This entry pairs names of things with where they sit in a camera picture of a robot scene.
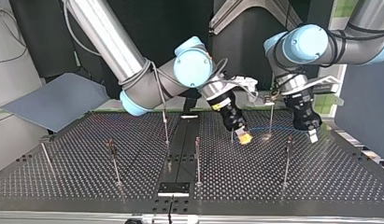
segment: gray angled board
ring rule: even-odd
[[[104,86],[65,73],[1,108],[57,133],[108,99]]]

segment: white wall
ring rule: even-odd
[[[0,0],[0,7],[11,10],[8,0]],[[5,18],[16,34],[16,26]],[[0,61],[16,57],[23,51],[0,22]],[[29,53],[18,60],[0,63],[0,106],[41,87],[41,82]],[[0,109],[0,170],[19,156],[38,145],[47,131],[33,123]]]

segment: blue joint cap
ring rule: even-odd
[[[175,49],[175,55],[178,56],[184,50],[190,49],[190,48],[193,48],[193,47],[196,47],[199,45],[203,46],[204,44],[203,44],[203,42],[201,42],[200,38],[198,38],[197,36],[193,36],[190,39],[186,40],[183,44],[179,45],[179,47],[177,47]]]
[[[318,25],[305,25],[290,32],[283,42],[285,57],[293,63],[312,63],[328,48],[326,31]]]
[[[372,59],[371,61],[369,61],[367,63],[363,63],[360,65],[368,65],[368,64],[372,64],[372,63],[382,63],[382,62],[384,62],[384,48],[374,59]]]
[[[267,55],[268,51],[275,46],[275,44],[279,41],[279,39],[285,35],[287,32],[282,32],[280,34],[274,35],[270,38],[268,38],[266,41],[264,41],[264,51],[265,54]]]
[[[212,74],[213,62],[208,53],[196,48],[203,43],[198,37],[192,37],[180,45],[175,53],[174,75],[184,86],[196,88],[206,83]]]
[[[120,99],[121,99],[122,107],[124,107],[124,109],[127,110],[127,112],[133,116],[137,116],[137,117],[142,116],[151,111],[151,109],[146,109],[134,103],[134,101],[132,101],[130,97],[128,97],[125,91],[121,91]]]

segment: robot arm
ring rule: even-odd
[[[156,68],[141,55],[107,1],[65,1],[122,85],[121,101],[130,114],[141,116],[188,88],[197,88],[220,112],[226,129],[235,131],[242,144],[250,142],[247,122],[231,91],[235,85],[220,81],[223,74],[215,71],[216,65],[200,39],[187,40],[175,49],[174,59]]]
[[[384,0],[360,0],[342,31],[317,25],[297,27],[264,43],[279,91],[293,112],[293,126],[315,132],[322,124],[303,64],[370,64],[384,61]]]

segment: yellow object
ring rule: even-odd
[[[216,104],[216,105],[213,105],[213,106],[212,106],[212,109],[213,109],[213,110],[219,110],[219,109],[221,109],[221,108],[222,108],[221,104]]]
[[[239,135],[238,139],[240,140],[241,145],[246,145],[252,140],[252,135],[250,135],[249,133],[244,133],[242,135]]]

